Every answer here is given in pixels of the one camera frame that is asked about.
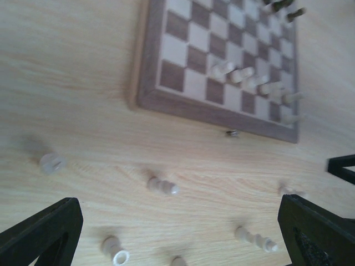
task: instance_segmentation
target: light wood surface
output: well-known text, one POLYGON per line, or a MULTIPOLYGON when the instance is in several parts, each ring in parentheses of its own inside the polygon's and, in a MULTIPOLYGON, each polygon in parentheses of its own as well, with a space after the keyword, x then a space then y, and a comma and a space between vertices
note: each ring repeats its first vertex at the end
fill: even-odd
POLYGON ((324 172, 355 150, 355 3, 300 1, 300 143, 241 134, 127 108, 139 0, 0 1, 0 231, 63 197, 84 227, 73 265, 110 265, 117 235, 128 265, 285 265, 279 183, 355 218, 355 187, 324 172), (68 160, 46 176, 38 158, 68 160), (152 174, 176 197, 146 188, 152 174), (237 225, 271 237, 267 254, 234 239, 237 225))

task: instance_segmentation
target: dark chess piece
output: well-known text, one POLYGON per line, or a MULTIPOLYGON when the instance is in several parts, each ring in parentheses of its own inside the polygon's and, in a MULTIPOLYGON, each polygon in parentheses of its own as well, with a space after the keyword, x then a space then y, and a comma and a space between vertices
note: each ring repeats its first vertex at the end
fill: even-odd
POLYGON ((300 8, 299 10, 297 10, 296 12, 294 13, 290 13, 290 14, 287 14, 287 20, 288 22, 292 22, 295 20, 295 18, 305 14, 306 12, 306 9, 303 7, 303 8, 300 8))
POLYGON ((281 0, 275 3, 272 3, 272 10, 274 12, 280 11, 281 8, 289 7, 295 0, 281 0))

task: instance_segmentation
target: chessboard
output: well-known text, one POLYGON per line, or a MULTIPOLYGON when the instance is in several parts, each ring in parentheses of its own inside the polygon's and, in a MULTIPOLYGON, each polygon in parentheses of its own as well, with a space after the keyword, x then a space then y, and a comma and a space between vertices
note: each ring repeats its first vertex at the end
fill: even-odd
POLYGON ((211 77, 211 68, 233 62, 255 75, 297 88, 296 25, 256 0, 144 0, 131 100, 136 106, 297 143, 298 103, 284 104, 245 82, 211 77))

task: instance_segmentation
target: small dark object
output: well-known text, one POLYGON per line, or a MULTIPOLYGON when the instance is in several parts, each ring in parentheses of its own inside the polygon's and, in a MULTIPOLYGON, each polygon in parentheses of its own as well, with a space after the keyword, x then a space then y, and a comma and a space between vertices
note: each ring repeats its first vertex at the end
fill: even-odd
POLYGON ((231 131, 227 131, 226 134, 229 137, 238 137, 239 132, 237 130, 231 130, 231 131))
POLYGON ((292 265, 355 265, 355 220, 298 195, 282 197, 277 220, 292 265))
POLYGON ((355 155, 331 158, 328 161, 328 173, 355 185, 355 172, 344 167, 355 166, 355 155))
POLYGON ((0 265, 70 266, 83 226, 76 198, 64 198, 0 234, 0 265))
POLYGON ((274 12, 278 12, 278 11, 281 10, 281 8, 289 7, 290 5, 292 5, 292 3, 294 1, 295 0, 281 0, 281 1, 278 1, 278 2, 274 2, 274 3, 272 3, 272 10, 274 12))
POLYGON ((299 10, 297 10, 294 13, 287 14, 287 20, 288 20, 288 22, 293 22, 295 20, 295 18, 297 18, 305 13, 306 13, 306 9, 304 7, 300 8, 299 10))

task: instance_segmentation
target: chessboard frame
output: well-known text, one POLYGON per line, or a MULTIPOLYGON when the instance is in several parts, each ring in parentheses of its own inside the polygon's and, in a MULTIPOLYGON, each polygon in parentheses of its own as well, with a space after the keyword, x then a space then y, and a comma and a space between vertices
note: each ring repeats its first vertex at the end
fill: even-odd
MULTIPOLYGON (((222 126, 225 129, 236 129, 273 139, 298 143, 298 122, 294 124, 293 128, 287 128, 157 89, 156 73, 159 63, 162 37, 160 33, 163 27, 165 2, 166 0, 142 1, 130 88, 130 107, 132 109, 139 107, 222 126)), ((293 59, 295 70, 293 87, 295 92, 298 92, 297 25, 296 22, 293 23, 295 24, 293 31, 293 54, 295 55, 293 59)), ((294 114, 298 114, 298 108, 298 102, 295 102, 294 114)))

